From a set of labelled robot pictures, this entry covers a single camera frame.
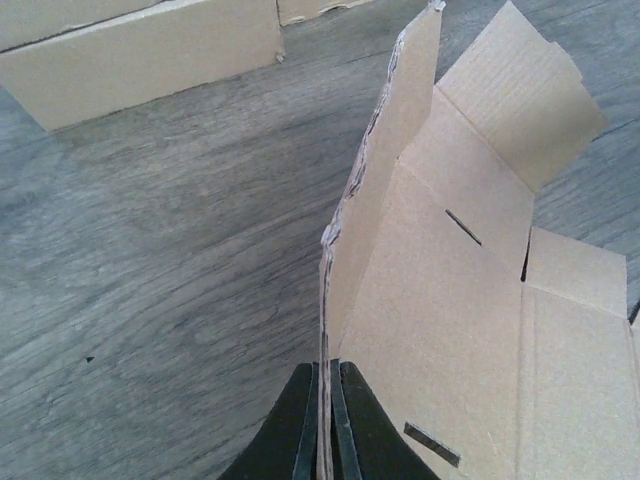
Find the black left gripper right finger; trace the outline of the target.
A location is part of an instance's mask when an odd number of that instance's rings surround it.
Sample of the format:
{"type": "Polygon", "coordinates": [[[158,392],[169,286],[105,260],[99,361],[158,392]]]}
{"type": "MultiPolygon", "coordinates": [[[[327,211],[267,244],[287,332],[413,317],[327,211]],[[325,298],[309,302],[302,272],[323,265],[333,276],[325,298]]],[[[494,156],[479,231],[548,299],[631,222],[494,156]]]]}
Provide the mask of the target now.
{"type": "Polygon", "coordinates": [[[336,479],[438,479],[402,439],[354,363],[333,360],[330,373],[336,479]]]}

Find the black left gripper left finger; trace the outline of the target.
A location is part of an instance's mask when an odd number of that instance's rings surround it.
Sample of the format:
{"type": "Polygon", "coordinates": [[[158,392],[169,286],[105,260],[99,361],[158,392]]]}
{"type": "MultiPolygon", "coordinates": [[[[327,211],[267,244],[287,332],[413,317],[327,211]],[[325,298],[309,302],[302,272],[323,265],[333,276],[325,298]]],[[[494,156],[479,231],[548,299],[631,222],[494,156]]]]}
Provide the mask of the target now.
{"type": "Polygon", "coordinates": [[[296,366],[261,428],[220,475],[229,480],[313,479],[318,432],[316,362],[296,366]]]}

